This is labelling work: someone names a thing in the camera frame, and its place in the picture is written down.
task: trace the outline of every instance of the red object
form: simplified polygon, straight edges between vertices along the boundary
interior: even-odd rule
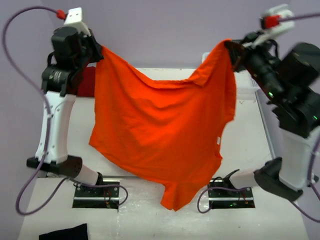
[[[221,137],[237,98],[225,41],[181,80],[153,80],[106,47],[96,64],[89,144],[120,168],[163,184],[161,204],[169,210],[190,203],[222,162]]]
[[[273,27],[279,25],[279,18],[280,17],[281,17],[280,15],[267,16],[264,19],[264,27],[266,29],[270,29],[270,28],[273,28]]]
[[[66,20],[67,14],[65,14],[65,12],[62,11],[61,9],[58,9],[58,10],[56,11],[56,17],[57,17],[58,19]]]
[[[78,87],[77,97],[95,97],[96,67],[89,66],[83,71],[83,81]]]

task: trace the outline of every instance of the white table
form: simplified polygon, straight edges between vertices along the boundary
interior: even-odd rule
[[[145,72],[153,79],[166,79],[167,71]],[[171,79],[182,79],[176,71]],[[88,145],[94,126],[93,99],[76,100],[70,120],[69,154],[81,156],[91,169],[105,176],[132,176],[105,159]],[[222,136],[223,163],[216,176],[237,168],[259,168],[271,159],[270,150],[255,100],[238,100],[236,117]],[[28,210],[39,206],[58,184],[57,178],[39,178]],[[260,188],[253,189],[256,208],[216,209],[207,214],[197,212],[197,197],[178,212],[160,205],[162,185],[142,179],[127,178],[120,183],[129,191],[127,202],[119,212],[112,209],[73,209],[75,189],[71,182],[62,185],[53,200],[40,212],[24,219],[19,240],[35,240],[38,235],[87,223],[90,240],[308,240],[301,214],[286,200]],[[208,198],[201,201],[208,207]]]

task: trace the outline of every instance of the black cloth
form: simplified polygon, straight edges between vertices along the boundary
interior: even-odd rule
[[[88,240],[87,224],[42,234],[39,240]]]

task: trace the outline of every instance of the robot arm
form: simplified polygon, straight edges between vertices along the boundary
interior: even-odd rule
[[[291,202],[303,194],[310,181],[319,179],[314,175],[309,179],[309,166],[320,134],[320,95],[309,88],[320,74],[320,49],[301,42],[283,60],[270,54],[271,47],[277,46],[274,39],[294,27],[293,21],[272,21],[292,16],[286,4],[274,7],[262,16],[262,30],[225,44],[234,72],[248,70],[268,97],[268,104],[275,106],[272,112],[279,120],[284,155],[261,169],[234,171],[224,179],[227,187],[260,186]]]
[[[96,185],[100,182],[101,174],[83,165],[81,157],[68,155],[67,138],[71,111],[78,86],[83,80],[83,70],[89,63],[103,59],[102,47],[83,22],[80,7],[68,11],[64,26],[54,31],[51,42],[54,51],[48,56],[41,85],[48,99],[51,115],[47,115],[44,105],[39,146],[35,156],[27,160],[27,166],[37,168],[44,156],[41,170],[64,175],[84,184]],[[51,124],[45,152],[48,118],[51,118]]]

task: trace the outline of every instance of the red connector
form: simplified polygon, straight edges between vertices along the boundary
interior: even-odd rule
[[[62,11],[61,9],[58,9],[58,10],[56,11],[56,17],[57,17],[58,19],[66,20],[67,14],[65,14],[65,12]]]
[[[273,16],[267,16],[264,18],[264,28],[270,29],[277,25],[279,25],[279,19],[281,18],[280,15],[273,15]]]

